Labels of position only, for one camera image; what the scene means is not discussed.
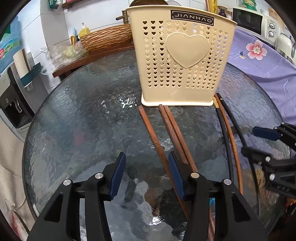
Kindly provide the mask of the reddish brown chopstick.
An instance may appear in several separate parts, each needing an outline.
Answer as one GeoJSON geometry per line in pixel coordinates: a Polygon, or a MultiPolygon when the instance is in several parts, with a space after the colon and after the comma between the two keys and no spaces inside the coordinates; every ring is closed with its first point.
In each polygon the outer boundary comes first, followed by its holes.
{"type": "Polygon", "coordinates": [[[217,100],[217,104],[221,110],[222,116],[223,116],[223,120],[224,123],[226,125],[226,130],[227,130],[227,134],[228,134],[228,138],[231,144],[231,148],[232,148],[232,152],[233,152],[233,156],[234,156],[234,161],[235,161],[235,166],[236,166],[236,172],[237,172],[237,178],[238,178],[238,186],[239,186],[239,191],[240,193],[243,195],[243,178],[242,178],[242,171],[241,171],[241,165],[240,165],[240,161],[239,161],[239,155],[238,155],[238,151],[237,151],[237,146],[235,143],[235,139],[234,139],[234,135],[233,132],[231,130],[227,115],[226,115],[226,111],[225,108],[222,106],[222,103],[218,97],[218,95],[215,93],[215,98],[217,100]]]}

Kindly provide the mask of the brown wooden chopstick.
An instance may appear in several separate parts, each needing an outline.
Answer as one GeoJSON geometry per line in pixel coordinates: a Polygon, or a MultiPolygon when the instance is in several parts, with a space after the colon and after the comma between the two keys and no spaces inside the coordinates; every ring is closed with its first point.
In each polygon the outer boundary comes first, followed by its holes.
{"type": "Polygon", "coordinates": [[[171,176],[171,171],[170,171],[170,168],[169,168],[169,163],[168,163],[167,157],[165,155],[165,152],[164,152],[163,148],[161,147],[161,145],[160,145],[160,143],[158,141],[156,133],[154,132],[154,129],[153,129],[153,127],[152,127],[152,125],[151,125],[151,123],[149,121],[149,118],[147,117],[147,114],[145,113],[145,110],[144,110],[143,106],[139,106],[138,109],[139,109],[139,113],[140,113],[140,115],[142,117],[142,120],[143,120],[143,122],[145,124],[145,127],[147,129],[147,132],[148,132],[148,134],[149,134],[149,136],[151,138],[151,141],[152,141],[152,143],[153,143],[153,145],[154,145],[154,147],[155,147],[155,149],[156,149],[156,151],[157,151],[157,153],[159,155],[159,158],[160,158],[160,160],[161,160],[161,162],[163,164],[163,167],[164,167],[164,169],[165,169],[165,171],[166,171],[166,173],[167,173],[167,175],[168,175],[168,177],[170,179],[171,185],[172,185],[172,187],[174,189],[174,192],[175,192],[175,194],[177,196],[179,204],[180,204],[180,206],[181,206],[181,208],[182,208],[182,210],[183,210],[183,212],[185,214],[186,219],[188,219],[189,218],[189,210],[188,210],[185,202],[182,201],[181,198],[177,194],[176,187],[174,185],[174,181],[173,181],[173,178],[171,176]]]}
{"type": "Polygon", "coordinates": [[[164,109],[165,109],[166,114],[168,115],[168,117],[170,119],[170,122],[171,122],[171,124],[173,126],[173,129],[174,129],[174,131],[175,131],[175,133],[176,133],[176,135],[178,137],[178,140],[179,140],[179,142],[181,144],[181,147],[182,147],[182,149],[184,151],[184,154],[186,156],[188,164],[190,165],[193,172],[198,172],[198,169],[197,169],[196,164],[195,164],[195,162],[193,160],[193,157],[192,157],[192,155],[190,153],[190,150],[189,150],[189,148],[188,148],[188,146],[186,144],[186,141],[185,141],[185,139],[184,139],[184,137],[182,135],[182,132],[181,132],[181,130],[180,130],[180,128],[179,128],[179,126],[178,126],[178,124],[177,124],[177,122],[176,122],[176,120],[175,120],[175,118],[174,118],[174,116],[173,116],[173,114],[172,114],[172,112],[170,110],[170,108],[167,105],[165,105],[164,109]]]}
{"type": "Polygon", "coordinates": [[[164,108],[163,105],[159,105],[159,112],[161,113],[161,116],[163,118],[163,121],[164,121],[164,123],[166,125],[166,129],[168,131],[168,134],[169,134],[169,136],[171,138],[171,141],[173,143],[173,146],[174,146],[175,150],[179,154],[179,157],[180,157],[181,161],[183,163],[185,163],[185,164],[188,164],[188,161],[187,161],[187,158],[185,156],[185,153],[184,153],[184,151],[183,151],[183,149],[181,147],[181,144],[179,142],[179,139],[178,139],[178,137],[177,137],[177,135],[175,133],[175,130],[174,130],[174,128],[173,128],[173,126],[172,126],[172,124],[170,122],[170,119],[168,117],[168,114],[166,113],[165,108],[164,108]]]}

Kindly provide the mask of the white microwave oven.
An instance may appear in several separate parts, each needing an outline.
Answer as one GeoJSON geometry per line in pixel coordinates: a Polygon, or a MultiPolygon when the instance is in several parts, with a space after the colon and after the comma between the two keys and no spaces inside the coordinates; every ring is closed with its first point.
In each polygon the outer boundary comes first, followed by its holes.
{"type": "Polygon", "coordinates": [[[280,35],[280,26],[275,18],[250,9],[234,7],[232,20],[237,23],[237,28],[247,31],[270,45],[274,45],[276,38],[280,35]]]}

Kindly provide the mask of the wooden side table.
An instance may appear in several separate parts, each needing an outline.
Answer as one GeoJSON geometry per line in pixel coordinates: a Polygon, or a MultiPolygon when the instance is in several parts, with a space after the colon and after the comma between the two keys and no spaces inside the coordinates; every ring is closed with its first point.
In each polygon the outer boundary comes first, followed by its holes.
{"type": "Polygon", "coordinates": [[[92,63],[100,58],[111,55],[113,53],[129,50],[132,48],[134,48],[134,44],[133,44],[133,42],[129,42],[129,43],[123,44],[121,46],[112,47],[111,49],[108,49],[108,50],[87,53],[85,56],[70,63],[69,65],[66,65],[66,66],[63,66],[63,67],[57,69],[56,71],[54,71],[52,73],[52,76],[53,77],[60,77],[63,80],[84,65],[92,63]]]}

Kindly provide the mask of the black gold-tipped chopstick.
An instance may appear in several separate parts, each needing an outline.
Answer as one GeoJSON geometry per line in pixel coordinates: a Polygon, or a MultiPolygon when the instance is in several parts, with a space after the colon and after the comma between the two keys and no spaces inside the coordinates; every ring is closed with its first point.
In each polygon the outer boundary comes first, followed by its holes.
{"type": "Polygon", "coordinates": [[[216,109],[217,117],[220,123],[221,131],[222,131],[222,136],[224,140],[224,145],[226,149],[226,155],[227,155],[227,162],[228,162],[228,172],[229,172],[229,179],[231,181],[234,181],[234,171],[233,171],[233,163],[232,163],[232,156],[231,156],[231,150],[230,150],[230,142],[228,138],[228,133],[226,130],[226,125],[224,123],[224,119],[222,116],[222,111],[218,105],[218,101],[215,97],[213,97],[213,103],[216,109]]]}

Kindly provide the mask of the beige heart utensil holder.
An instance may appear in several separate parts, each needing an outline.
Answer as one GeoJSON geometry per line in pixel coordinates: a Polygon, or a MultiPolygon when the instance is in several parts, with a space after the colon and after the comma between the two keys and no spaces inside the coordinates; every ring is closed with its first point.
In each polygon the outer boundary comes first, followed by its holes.
{"type": "Polygon", "coordinates": [[[145,106],[211,106],[236,22],[170,5],[127,9],[145,106]]]}

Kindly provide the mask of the yellow soap dispenser bottle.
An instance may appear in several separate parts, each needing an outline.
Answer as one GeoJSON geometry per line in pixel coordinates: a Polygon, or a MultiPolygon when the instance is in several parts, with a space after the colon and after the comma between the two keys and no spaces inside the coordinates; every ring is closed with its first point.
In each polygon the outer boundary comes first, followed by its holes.
{"type": "Polygon", "coordinates": [[[88,27],[86,27],[86,25],[84,23],[81,23],[82,24],[82,29],[80,30],[79,32],[79,38],[81,39],[82,37],[84,36],[87,36],[90,34],[90,30],[88,27]]]}

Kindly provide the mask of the thin brown chopstick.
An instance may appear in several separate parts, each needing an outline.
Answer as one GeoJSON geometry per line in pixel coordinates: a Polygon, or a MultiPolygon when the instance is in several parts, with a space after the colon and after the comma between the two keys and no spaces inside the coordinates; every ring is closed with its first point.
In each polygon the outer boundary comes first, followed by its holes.
{"type": "MultiPolygon", "coordinates": [[[[241,143],[243,146],[247,147],[247,142],[243,136],[243,133],[234,117],[234,115],[232,114],[230,108],[227,106],[226,102],[223,100],[222,96],[220,95],[220,93],[217,93],[218,99],[221,102],[222,106],[224,107],[225,111],[227,112],[230,120],[232,121],[234,128],[236,130],[236,132],[239,135],[239,138],[241,140],[241,143]]],[[[258,210],[258,216],[261,216],[261,200],[260,200],[260,193],[259,193],[259,186],[258,186],[258,181],[257,181],[257,176],[256,176],[256,172],[255,172],[255,168],[254,165],[252,163],[250,163],[250,168],[252,171],[252,176],[253,176],[253,180],[254,180],[254,185],[255,185],[255,190],[256,190],[256,196],[257,196],[257,210],[258,210]]]]}

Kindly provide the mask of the woven wicker basket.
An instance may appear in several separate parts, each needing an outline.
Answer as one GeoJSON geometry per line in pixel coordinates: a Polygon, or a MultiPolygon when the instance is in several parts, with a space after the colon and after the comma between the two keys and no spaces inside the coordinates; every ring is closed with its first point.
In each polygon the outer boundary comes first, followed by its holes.
{"type": "Polygon", "coordinates": [[[121,46],[131,40],[132,30],[130,24],[122,24],[91,32],[82,37],[80,42],[88,52],[96,52],[121,46]]]}

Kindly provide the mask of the white electric kettle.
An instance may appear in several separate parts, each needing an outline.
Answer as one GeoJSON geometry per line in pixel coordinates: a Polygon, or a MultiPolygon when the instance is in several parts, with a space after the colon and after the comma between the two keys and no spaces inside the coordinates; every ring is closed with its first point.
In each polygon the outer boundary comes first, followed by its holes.
{"type": "Polygon", "coordinates": [[[275,40],[275,50],[279,52],[285,59],[290,61],[295,65],[295,43],[287,37],[285,34],[281,33],[275,40]]]}

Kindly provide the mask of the clear plastic bag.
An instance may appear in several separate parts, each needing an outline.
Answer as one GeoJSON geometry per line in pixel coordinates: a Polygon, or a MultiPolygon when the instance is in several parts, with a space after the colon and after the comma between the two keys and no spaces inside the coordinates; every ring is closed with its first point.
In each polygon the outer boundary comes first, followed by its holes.
{"type": "Polygon", "coordinates": [[[41,74],[50,75],[61,67],[68,66],[81,57],[85,56],[88,51],[79,45],[71,46],[51,46],[41,49],[41,52],[49,57],[49,62],[43,65],[41,74]]]}

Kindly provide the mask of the purple floral cloth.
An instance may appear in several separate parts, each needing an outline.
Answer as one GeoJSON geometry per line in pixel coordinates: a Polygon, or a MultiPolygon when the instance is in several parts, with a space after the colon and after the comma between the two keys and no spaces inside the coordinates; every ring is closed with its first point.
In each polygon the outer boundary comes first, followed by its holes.
{"type": "Polygon", "coordinates": [[[284,121],[295,125],[295,66],[267,44],[236,29],[228,63],[251,77],[276,104],[284,121]]]}

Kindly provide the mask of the water dispenser machine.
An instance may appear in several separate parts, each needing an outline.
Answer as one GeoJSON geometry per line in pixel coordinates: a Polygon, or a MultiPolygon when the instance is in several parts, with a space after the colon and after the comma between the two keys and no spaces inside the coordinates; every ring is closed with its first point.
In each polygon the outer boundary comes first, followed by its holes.
{"type": "Polygon", "coordinates": [[[35,115],[23,90],[15,64],[11,63],[1,73],[1,119],[22,142],[35,115]]]}

